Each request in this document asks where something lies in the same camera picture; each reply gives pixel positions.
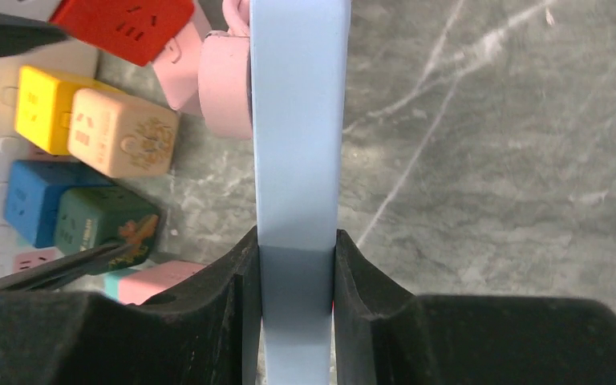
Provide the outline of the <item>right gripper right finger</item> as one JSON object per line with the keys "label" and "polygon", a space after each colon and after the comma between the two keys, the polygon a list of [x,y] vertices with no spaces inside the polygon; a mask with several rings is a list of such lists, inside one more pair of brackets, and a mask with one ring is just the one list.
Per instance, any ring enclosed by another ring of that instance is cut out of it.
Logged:
{"label": "right gripper right finger", "polygon": [[616,314],[584,298],[415,295],[337,232],[341,384],[616,384]]}

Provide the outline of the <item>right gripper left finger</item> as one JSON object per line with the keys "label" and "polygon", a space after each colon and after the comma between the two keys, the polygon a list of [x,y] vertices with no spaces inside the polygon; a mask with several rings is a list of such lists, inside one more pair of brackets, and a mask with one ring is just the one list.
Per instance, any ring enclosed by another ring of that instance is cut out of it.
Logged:
{"label": "right gripper left finger", "polygon": [[257,232],[140,305],[93,291],[0,292],[0,384],[252,384]]}

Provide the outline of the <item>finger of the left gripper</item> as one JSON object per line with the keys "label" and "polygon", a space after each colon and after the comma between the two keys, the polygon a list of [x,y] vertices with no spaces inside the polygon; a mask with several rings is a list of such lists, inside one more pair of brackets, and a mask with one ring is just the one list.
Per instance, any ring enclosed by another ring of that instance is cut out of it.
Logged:
{"label": "finger of the left gripper", "polygon": [[107,272],[110,264],[138,248],[110,243],[27,268],[0,278],[0,292],[56,290],[88,274]]}

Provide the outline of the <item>green cube adapter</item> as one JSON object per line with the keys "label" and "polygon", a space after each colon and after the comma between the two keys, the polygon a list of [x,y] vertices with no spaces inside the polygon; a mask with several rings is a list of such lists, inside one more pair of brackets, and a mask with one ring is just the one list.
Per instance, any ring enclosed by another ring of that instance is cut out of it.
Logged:
{"label": "green cube adapter", "polygon": [[110,261],[102,273],[139,265],[154,249],[161,211],[120,186],[68,189],[60,199],[54,246],[70,255],[107,243],[129,243],[134,250]]}

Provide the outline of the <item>pink cube socket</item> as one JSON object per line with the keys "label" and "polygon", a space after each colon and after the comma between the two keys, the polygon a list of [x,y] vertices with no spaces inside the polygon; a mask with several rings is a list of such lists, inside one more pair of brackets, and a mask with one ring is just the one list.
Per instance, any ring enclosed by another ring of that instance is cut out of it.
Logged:
{"label": "pink cube socket", "polygon": [[122,304],[140,305],[150,297],[193,276],[204,267],[190,261],[166,261],[144,269],[112,271],[103,278],[103,293]]}

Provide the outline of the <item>blue cube adapter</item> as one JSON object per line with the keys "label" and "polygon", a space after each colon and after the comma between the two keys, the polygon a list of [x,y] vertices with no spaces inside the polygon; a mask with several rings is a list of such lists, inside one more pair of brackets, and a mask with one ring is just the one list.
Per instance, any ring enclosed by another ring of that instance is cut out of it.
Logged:
{"label": "blue cube adapter", "polygon": [[51,247],[63,193],[112,184],[83,163],[16,160],[10,168],[4,219],[36,249]]}

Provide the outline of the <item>beige cube adapter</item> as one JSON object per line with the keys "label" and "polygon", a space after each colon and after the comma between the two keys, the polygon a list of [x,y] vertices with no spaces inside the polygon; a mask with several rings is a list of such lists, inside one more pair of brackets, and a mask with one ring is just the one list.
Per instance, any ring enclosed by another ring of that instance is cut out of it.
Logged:
{"label": "beige cube adapter", "polygon": [[73,98],[67,149],[111,178],[159,176],[171,166],[179,117],[134,95],[82,88]]}

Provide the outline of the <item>yellow cube adapter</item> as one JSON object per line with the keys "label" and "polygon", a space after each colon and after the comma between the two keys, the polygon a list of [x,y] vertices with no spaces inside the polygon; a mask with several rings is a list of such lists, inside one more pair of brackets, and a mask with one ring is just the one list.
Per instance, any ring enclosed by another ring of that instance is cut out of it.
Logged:
{"label": "yellow cube adapter", "polygon": [[82,88],[118,91],[91,77],[32,66],[19,70],[15,131],[45,152],[68,156],[74,94]]}

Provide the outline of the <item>pink power strip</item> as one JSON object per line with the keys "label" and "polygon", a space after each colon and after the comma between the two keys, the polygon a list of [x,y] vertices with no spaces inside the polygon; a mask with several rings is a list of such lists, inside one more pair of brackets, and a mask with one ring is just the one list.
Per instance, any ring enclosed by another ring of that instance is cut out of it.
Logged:
{"label": "pink power strip", "polygon": [[209,20],[193,1],[195,11],[181,31],[165,45],[152,62],[165,99],[171,109],[193,116],[201,115],[198,75],[201,48],[212,30]]}

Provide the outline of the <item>red cube adapter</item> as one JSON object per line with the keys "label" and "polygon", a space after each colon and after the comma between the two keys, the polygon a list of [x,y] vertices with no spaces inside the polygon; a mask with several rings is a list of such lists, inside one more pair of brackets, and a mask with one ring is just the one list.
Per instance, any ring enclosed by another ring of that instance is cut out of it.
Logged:
{"label": "red cube adapter", "polygon": [[195,9],[190,0],[68,0],[60,3],[50,22],[80,41],[144,66]]}

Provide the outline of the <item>white cube adapter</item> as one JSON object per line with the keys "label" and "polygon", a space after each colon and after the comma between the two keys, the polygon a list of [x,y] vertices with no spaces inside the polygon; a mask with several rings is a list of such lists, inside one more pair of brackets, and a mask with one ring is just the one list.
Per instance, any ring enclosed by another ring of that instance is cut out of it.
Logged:
{"label": "white cube adapter", "polygon": [[0,14],[47,22],[61,0],[0,0]]}

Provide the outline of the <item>light blue power strip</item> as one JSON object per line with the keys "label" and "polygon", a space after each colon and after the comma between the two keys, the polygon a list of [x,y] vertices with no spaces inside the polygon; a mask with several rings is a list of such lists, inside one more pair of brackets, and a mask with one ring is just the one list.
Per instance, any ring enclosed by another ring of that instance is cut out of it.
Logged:
{"label": "light blue power strip", "polygon": [[330,381],[348,1],[251,4],[265,374]]}

